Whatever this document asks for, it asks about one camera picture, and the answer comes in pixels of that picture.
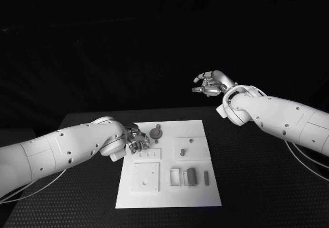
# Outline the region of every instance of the cable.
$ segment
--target cable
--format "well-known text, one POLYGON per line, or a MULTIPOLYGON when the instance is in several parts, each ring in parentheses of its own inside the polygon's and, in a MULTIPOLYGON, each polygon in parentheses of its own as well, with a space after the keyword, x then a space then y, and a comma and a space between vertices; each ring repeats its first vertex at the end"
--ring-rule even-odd
POLYGON ((294 158, 299 160, 299 162, 300 162, 302 165, 307 168, 307 170, 309 170, 316 176, 319 176, 322 179, 325 179, 326 181, 329 181, 329 179, 326 179, 320 174, 317 174, 317 173, 307 167, 307 165, 300 161, 300 159, 297 158, 297 156, 296 156, 294 153, 293 153, 293 150, 292 150, 289 144, 287 144, 287 148, 289 148, 289 150, 290 150, 290 152, 292 152, 294 158))
POLYGON ((33 183, 36 182, 36 180, 26 186, 23 187, 19 191, 16 191, 9 197, 6 197, 4 199, 0 200, 0 203, 3 203, 7 199, 10 199, 17 193, 20 193, 33 183))
POLYGON ((294 147, 297 148, 299 152, 302 153, 302 155, 312 161, 315 162, 316 164, 322 165, 325 168, 329 169, 329 166, 323 165, 320 162, 317 162, 315 159, 312 159, 303 152, 302 150, 299 149, 297 145, 293 143, 294 147))
POLYGON ((53 180, 53 181, 52 181, 40 190, 38 190, 35 193, 32 193, 30 195, 27 195, 27 196, 19 198, 19 199, 16 199, 16 200, 10 200, 10 201, 6 201, 6 202, 3 202, 3 200, 1 200, 1 201, 0 201, 0 204, 3 204, 3 203, 10 203, 10 202, 14 202, 14 201, 19 201, 19 200, 22 200, 22 199, 25 199, 25 198, 33 196, 39 191, 42 191, 42 190, 43 190, 43 189, 56 181, 56 179, 62 176, 62 174, 64 174, 65 171, 66 171, 66 170, 62 171, 62 173, 61 173, 59 176, 55 178, 55 180, 53 180))

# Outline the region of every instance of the black background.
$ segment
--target black background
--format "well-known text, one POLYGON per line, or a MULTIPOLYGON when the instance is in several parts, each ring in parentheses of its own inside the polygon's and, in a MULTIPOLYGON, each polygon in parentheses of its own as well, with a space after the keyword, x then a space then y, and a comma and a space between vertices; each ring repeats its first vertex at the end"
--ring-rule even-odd
POLYGON ((53 131, 71 112, 208 106, 221 70, 329 109, 328 16, 316 1, 10 1, 0 30, 0 127, 53 131))

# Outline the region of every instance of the textured table surface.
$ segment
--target textured table surface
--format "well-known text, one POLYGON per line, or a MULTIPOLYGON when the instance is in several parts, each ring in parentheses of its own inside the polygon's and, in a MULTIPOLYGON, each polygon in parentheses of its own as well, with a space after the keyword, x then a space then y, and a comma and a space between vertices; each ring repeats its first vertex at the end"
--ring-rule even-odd
MULTIPOLYGON (((6 228, 329 227, 329 186, 299 164, 284 141, 253 122, 235 126, 216 107, 69 114, 59 128, 111 116, 128 122, 202 120, 222 207, 115 209, 123 160, 100 154, 19 201, 6 228)), ((39 180, 23 196, 58 174, 39 180)))

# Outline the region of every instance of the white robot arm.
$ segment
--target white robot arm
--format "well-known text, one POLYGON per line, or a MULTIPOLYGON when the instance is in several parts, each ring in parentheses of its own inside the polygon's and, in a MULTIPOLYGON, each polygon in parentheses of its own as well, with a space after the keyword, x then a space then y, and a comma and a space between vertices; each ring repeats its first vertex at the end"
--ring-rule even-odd
POLYGON ((117 161, 134 154, 150 140, 139 126, 124 127, 111 117, 61 129, 42 137, 0 148, 0 197, 23 185, 78 165, 97 152, 117 161))
POLYGON ((193 82, 203 79, 196 93, 218 96, 224 93, 216 111, 222 118, 241 126, 254 120, 260 129, 280 139, 329 156, 329 114, 315 108, 267 96, 254 86, 238 85, 215 70, 201 74, 193 82))

